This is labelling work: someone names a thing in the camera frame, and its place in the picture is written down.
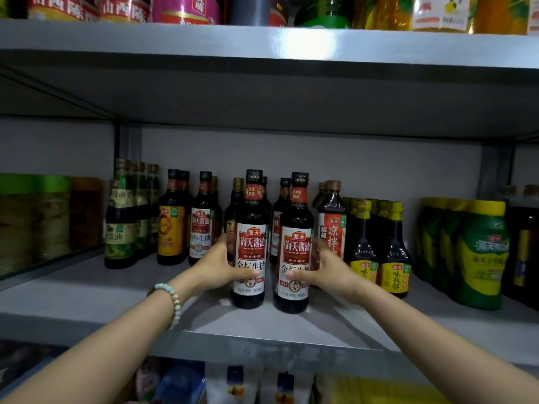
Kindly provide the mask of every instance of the black bottle cap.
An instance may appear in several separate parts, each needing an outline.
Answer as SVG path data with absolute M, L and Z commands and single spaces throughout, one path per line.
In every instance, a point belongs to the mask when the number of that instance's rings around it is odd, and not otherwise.
M 262 170 L 248 169 L 245 175 L 245 181 L 252 184 L 262 184 Z
M 309 185 L 309 173 L 292 173 L 292 187 L 307 187 Z
M 180 175 L 182 171 L 178 169 L 169 169 L 168 170 L 168 178 L 172 180 L 181 180 Z
M 210 182 L 211 183 L 211 171 L 201 171 L 200 172 L 200 181 L 201 182 Z

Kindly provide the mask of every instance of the beaded bracelet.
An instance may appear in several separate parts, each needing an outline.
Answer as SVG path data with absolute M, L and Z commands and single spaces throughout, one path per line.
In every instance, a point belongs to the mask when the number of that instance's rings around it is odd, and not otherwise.
M 174 303 L 174 317 L 172 318 L 172 322 L 169 327 L 169 329 L 172 330 L 174 327 L 176 327 L 176 325 L 178 325 L 180 315 L 179 310 L 182 308 L 179 304 L 178 295 L 176 294 L 176 291 L 172 289 L 172 286 L 167 285 L 166 283 L 158 283 L 154 286 L 154 289 L 164 290 L 172 297 L 172 302 Z

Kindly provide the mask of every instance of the jar with green lid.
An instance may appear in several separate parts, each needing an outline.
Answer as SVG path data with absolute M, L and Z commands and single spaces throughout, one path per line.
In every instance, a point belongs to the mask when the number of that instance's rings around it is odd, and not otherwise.
M 432 283 L 440 265 L 440 229 L 448 198 L 434 197 L 425 208 L 421 228 L 421 267 L 416 274 L 419 279 Z
M 458 229 L 455 288 L 450 297 L 463 305 L 497 310 L 509 256 L 509 232 L 502 201 L 472 201 Z
M 354 0 L 311 0 L 300 8 L 294 27 L 350 28 Z
M 432 285 L 441 292 L 447 292 L 451 278 L 455 275 L 458 228 L 470 203 L 470 200 L 450 199 L 440 222 L 440 264 L 435 271 Z
M 33 263 L 36 176 L 0 173 L 0 276 Z
M 40 261 L 48 261 L 71 251 L 71 182 L 65 176 L 42 175 L 37 176 L 37 184 L 37 257 Z

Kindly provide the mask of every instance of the pink package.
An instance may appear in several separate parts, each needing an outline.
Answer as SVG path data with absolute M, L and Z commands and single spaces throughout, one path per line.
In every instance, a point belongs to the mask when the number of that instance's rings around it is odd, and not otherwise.
M 182 25 L 221 24 L 216 0 L 152 0 L 153 22 Z

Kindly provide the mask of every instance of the shelf surface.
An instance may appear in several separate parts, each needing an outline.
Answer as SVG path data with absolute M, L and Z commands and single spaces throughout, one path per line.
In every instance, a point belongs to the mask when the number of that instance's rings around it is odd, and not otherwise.
M 98 256 L 5 289 L 0 339 L 72 346 L 187 267 L 161 267 L 153 255 L 113 271 Z M 273 307 L 270 281 L 265 303 L 255 310 L 236 309 L 227 295 L 228 288 L 189 300 L 178 328 L 165 333 L 152 354 L 364 377 L 419 374 L 363 309 L 322 291 L 310 292 L 310 306 L 300 315 Z M 417 279 L 406 301 L 505 360 L 539 367 L 539 312 L 509 299 L 499 312 L 474 310 Z
M 475 140 L 536 132 L 535 37 L 31 20 L 0 21 L 0 33 L 5 68 L 132 121 Z

